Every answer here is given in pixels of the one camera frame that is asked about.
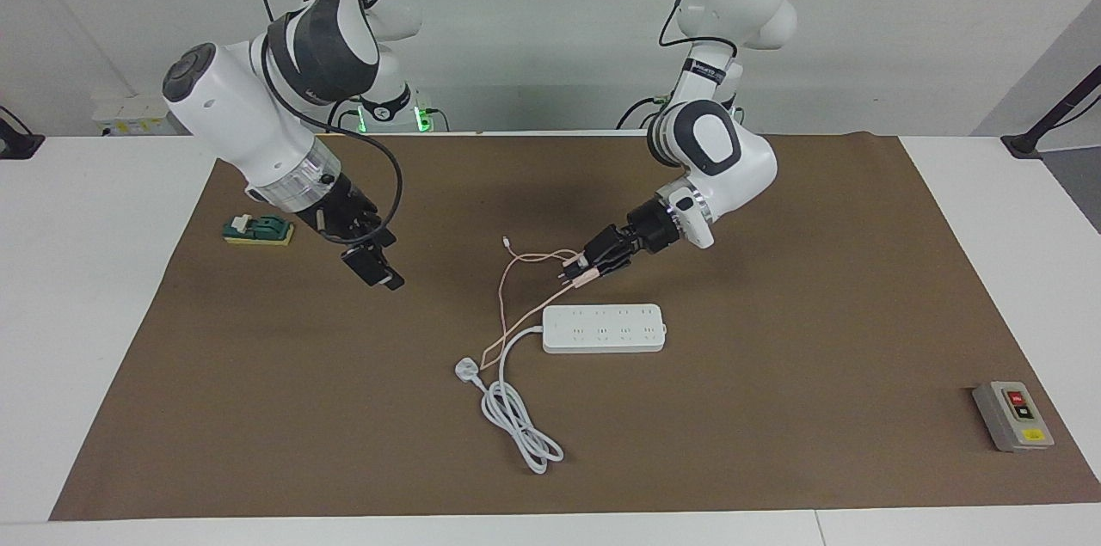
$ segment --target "gray switch box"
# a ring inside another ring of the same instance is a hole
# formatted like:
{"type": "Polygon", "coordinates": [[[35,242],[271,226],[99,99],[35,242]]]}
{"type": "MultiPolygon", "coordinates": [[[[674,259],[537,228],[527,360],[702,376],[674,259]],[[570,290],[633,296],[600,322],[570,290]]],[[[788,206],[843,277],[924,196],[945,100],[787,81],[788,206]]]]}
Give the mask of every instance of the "gray switch box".
{"type": "Polygon", "coordinates": [[[994,446],[1002,451],[1029,451],[1055,445],[1024,383],[994,381],[971,392],[994,446]]]}

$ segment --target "white table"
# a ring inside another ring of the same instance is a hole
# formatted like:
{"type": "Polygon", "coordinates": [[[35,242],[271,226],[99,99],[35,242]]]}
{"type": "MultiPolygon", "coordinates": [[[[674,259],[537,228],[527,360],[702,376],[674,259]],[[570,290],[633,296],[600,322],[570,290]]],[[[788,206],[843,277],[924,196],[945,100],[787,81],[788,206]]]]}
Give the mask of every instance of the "white table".
{"type": "MultiPolygon", "coordinates": [[[[904,139],[1101,473],[1101,236],[994,139],[904,139]],[[1021,256],[1022,252],[1034,252],[1021,256]]],[[[493,517],[46,523],[214,159],[193,139],[52,139],[0,163],[0,544],[1081,544],[1101,504],[493,517]]]]}

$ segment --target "power outlet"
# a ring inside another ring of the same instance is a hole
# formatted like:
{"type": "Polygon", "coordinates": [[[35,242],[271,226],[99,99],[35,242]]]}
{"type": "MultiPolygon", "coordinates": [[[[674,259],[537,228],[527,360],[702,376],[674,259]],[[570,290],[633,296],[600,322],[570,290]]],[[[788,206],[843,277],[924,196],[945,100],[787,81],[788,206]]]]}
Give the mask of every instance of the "power outlet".
{"type": "Polygon", "coordinates": [[[543,310],[543,350],[552,354],[656,352],[665,346],[656,305],[555,305],[543,310]]]}

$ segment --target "brown table mat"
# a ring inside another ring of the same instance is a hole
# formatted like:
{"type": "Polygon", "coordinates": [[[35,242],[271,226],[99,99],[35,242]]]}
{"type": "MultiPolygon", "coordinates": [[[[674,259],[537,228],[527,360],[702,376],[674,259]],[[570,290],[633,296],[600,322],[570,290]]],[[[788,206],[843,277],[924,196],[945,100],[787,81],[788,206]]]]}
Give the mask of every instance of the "brown table mat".
{"type": "MultiPolygon", "coordinates": [[[[453,373],[499,335],[501,236],[578,248],[676,171],[641,139],[388,139],[408,185],[391,293],[306,229],[224,243],[230,217],[270,209],[218,163],[52,518],[1101,500],[901,143],[772,142],[778,181],[712,249],[641,254],[564,299],[661,305],[663,352],[513,351],[510,381],[566,449],[542,477],[453,373]],[[991,380],[1026,382],[1053,449],[994,450],[969,393],[991,380]]],[[[327,143],[389,204],[378,153],[327,143]]],[[[522,266],[513,317],[557,287],[554,265],[522,266]]]]}

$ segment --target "gray wall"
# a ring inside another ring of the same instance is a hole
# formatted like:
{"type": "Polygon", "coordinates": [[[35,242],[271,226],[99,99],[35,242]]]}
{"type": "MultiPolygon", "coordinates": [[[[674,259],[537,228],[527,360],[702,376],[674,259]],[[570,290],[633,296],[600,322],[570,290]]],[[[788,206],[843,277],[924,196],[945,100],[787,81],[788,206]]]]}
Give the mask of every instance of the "gray wall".
{"type": "MultiPolygon", "coordinates": [[[[395,52],[457,128],[610,128],[684,58],[655,44],[671,0],[419,1],[424,31],[395,52]]],[[[974,131],[1090,2],[792,1],[793,43],[744,56],[746,123],[939,135],[974,131]]],[[[190,45],[265,24],[259,0],[0,0],[0,100],[43,131],[95,133],[99,96],[157,92],[190,45]]]]}
{"type": "MultiPolygon", "coordinates": [[[[1101,0],[1093,0],[1082,10],[1025,77],[1010,89],[994,111],[979,123],[973,134],[1006,135],[1028,131],[1097,65],[1101,65],[1101,0]]],[[[1087,98],[1071,116],[1086,108],[1093,96],[1087,98]]],[[[1039,149],[1050,151],[1098,145],[1101,145],[1101,106],[1073,123],[1044,135],[1039,149]]]]}

